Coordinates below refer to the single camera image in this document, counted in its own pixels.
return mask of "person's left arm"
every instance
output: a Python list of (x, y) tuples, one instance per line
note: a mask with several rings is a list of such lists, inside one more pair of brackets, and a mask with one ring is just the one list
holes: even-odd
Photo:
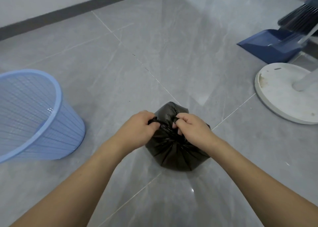
[(148, 125), (154, 116), (147, 111), (133, 115), (87, 162), (11, 227), (87, 226), (116, 166), (127, 154), (145, 145), (160, 127), (157, 122)]

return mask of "gray baseboard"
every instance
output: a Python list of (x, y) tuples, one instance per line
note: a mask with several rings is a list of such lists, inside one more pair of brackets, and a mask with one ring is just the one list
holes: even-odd
[(0, 41), (122, 0), (90, 0), (0, 28)]

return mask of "mesh basket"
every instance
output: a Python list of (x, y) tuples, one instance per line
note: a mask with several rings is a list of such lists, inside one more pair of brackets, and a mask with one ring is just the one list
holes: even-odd
[(84, 135), (82, 119), (52, 76), (38, 70), (0, 75), (0, 163), (65, 157)]

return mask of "plastic bag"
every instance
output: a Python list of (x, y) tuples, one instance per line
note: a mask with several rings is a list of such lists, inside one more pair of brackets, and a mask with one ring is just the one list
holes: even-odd
[(178, 120), (176, 115), (182, 112), (189, 113), (189, 110), (173, 102), (168, 102), (161, 107), (155, 113), (156, 117), (148, 122), (150, 124), (155, 121), (161, 125), (146, 144), (146, 148), (162, 167), (191, 171), (209, 156), (189, 143), (183, 135), (178, 135), (178, 129), (172, 128), (172, 123)]

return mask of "dustpan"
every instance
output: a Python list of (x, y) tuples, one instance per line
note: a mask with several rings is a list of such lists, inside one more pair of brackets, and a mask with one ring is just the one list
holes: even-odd
[(301, 51), (303, 35), (284, 29), (266, 29), (238, 43), (267, 64), (286, 63)]

